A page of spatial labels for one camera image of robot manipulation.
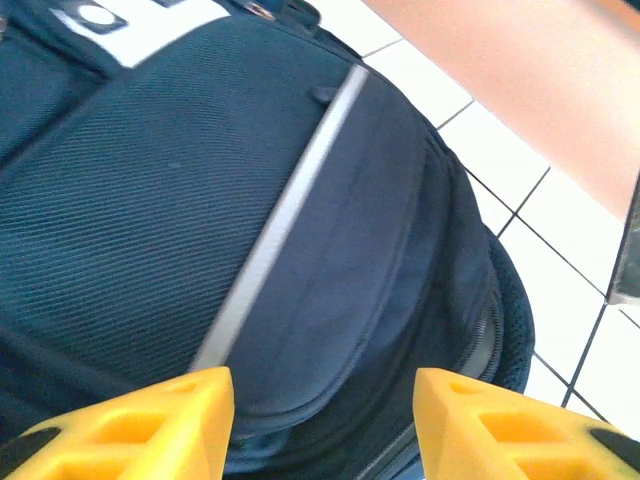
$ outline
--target zipper pull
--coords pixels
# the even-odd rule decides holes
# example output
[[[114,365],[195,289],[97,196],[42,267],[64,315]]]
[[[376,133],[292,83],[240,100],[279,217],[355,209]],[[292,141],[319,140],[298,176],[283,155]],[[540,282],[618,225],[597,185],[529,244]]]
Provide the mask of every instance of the zipper pull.
[[[235,3],[241,8],[244,8],[246,11],[253,13],[259,17],[262,17],[271,22],[275,21],[276,16],[267,8],[260,5],[258,2],[247,1],[247,0],[231,0],[232,3]]]
[[[2,37],[4,37],[4,32],[7,31],[8,26],[9,21],[4,17],[0,17],[0,42],[2,41]]]

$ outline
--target gray reflective strip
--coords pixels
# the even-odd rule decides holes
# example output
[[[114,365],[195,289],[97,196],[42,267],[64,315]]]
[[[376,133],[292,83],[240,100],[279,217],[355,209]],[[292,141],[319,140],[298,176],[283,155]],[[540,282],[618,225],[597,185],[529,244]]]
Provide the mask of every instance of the gray reflective strip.
[[[191,371],[222,365],[229,356],[368,74],[355,65],[336,93],[212,322]]]

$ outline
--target backpack zipper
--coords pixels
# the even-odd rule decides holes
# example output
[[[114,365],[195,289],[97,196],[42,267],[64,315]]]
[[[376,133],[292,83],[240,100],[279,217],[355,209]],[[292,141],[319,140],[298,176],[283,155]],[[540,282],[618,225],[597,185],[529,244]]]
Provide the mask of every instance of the backpack zipper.
[[[499,353],[502,350],[501,338],[498,332],[501,330],[501,316],[498,310],[499,296],[495,288],[495,272],[491,268],[490,286],[493,292],[483,307],[480,318],[473,328],[471,342],[465,348],[460,367],[455,368],[460,374],[488,380],[495,375],[499,363]],[[390,478],[398,469],[407,464],[407,455],[415,456],[418,448],[415,422],[411,422],[398,434],[387,447],[374,458],[354,480],[383,480]]]

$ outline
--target orange wall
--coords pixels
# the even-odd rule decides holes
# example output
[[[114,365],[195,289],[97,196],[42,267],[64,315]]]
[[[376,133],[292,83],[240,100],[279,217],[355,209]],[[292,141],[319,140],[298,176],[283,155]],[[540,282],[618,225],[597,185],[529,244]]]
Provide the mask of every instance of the orange wall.
[[[624,218],[640,169],[640,16],[619,0],[365,0]]]

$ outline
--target yellow plastic part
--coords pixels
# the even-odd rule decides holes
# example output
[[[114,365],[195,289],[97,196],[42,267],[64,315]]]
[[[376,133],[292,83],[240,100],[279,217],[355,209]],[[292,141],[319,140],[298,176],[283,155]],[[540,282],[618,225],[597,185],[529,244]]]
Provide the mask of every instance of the yellow plastic part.
[[[52,418],[61,433],[6,480],[217,480],[233,422],[231,374],[203,370]]]
[[[420,369],[413,411],[428,480],[630,480],[591,437],[611,425],[438,369]]]

